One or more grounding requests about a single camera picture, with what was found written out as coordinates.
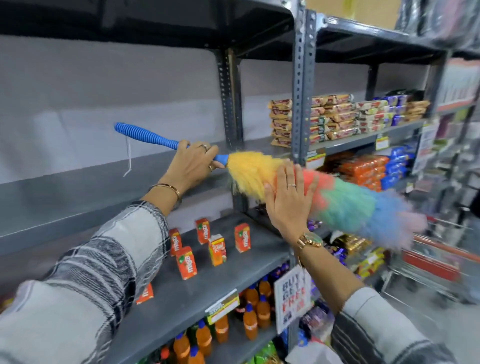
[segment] sleeve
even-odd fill
[[[423,336],[375,290],[356,291],[335,318],[332,348],[346,364],[454,364],[444,344]]]
[[[20,285],[0,315],[0,363],[100,362],[168,254],[168,225],[138,201],[66,252],[43,281]]]

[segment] real juice carton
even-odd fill
[[[200,244],[208,243],[208,240],[210,239],[210,223],[207,218],[196,220],[195,225],[197,227],[198,242]]]
[[[193,257],[192,248],[185,246],[177,252],[177,265],[183,280],[197,274],[197,266]]]
[[[208,251],[212,264],[216,267],[227,261],[227,250],[225,249],[225,239],[222,235],[217,234],[208,241]]]
[[[181,237],[178,229],[170,230],[170,254],[176,256],[177,252],[181,249]]]
[[[246,252],[250,244],[250,226],[246,222],[235,227],[235,246],[240,253]]]
[[[153,289],[151,283],[147,284],[140,297],[138,297],[137,304],[148,301],[150,298],[153,298]]]

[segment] blue duster handle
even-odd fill
[[[115,130],[120,134],[126,135],[141,142],[167,146],[168,148],[174,150],[177,150],[179,146],[179,143],[176,140],[164,138],[139,126],[118,122],[115,124]],[[228,162],[228,154],[217,154],[213,160],[216,160],[226,166]]]

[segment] juice box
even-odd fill
[[[246,252],[252,246],[250,243],[250,226],[246,222],[235,227],[235,246],[240,253]]]
[[[169,233],[170,233],[170,242],[171,242],[170,255],[176,256],[178,250],[181,249],[181,236],[180,236],[179,230],[176,228],[171,229]]]
[[[150,298],[153,298],[153,289],[151,283],[147,284],[143,293],[140,295],[140,297],[138,297],[137,304],[148,301]]]
[[[225,249],[225,239],[221,234],[214,235],[208,241],[208,251],[212,264],[216,267],[227,261],[227,250]]]
[[[193,257],[192,248],[185,246],[177,251],[177,265],[183,280],[193,277],[197,274],[197,265]]]
[[[208,243],[208,239],[210,239],[210,223],[207,218],[196,220],[195,225],[197,227],[198,242],[200,244]]]

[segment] hand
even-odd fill
[[[199,184],[215,168],[225,168],[223,164],[213,160],[218,153],[217,146],[211,147],[206,142],[195,142],[191,146],[189,145],[188,140],[179,142],[177,152],[167,172],[158,181],[171,184],[180,194],[184,194],[189,188]]]
[[[318,176],[304,193],[303,172],[300,165],[286,161],[276,172],[277,190],[276,197],[272,186],[265,185],[265,203],[270,220],[283,238],[294,245],[307,228],[308,214],[312,207],[313,193],[318,185]]]

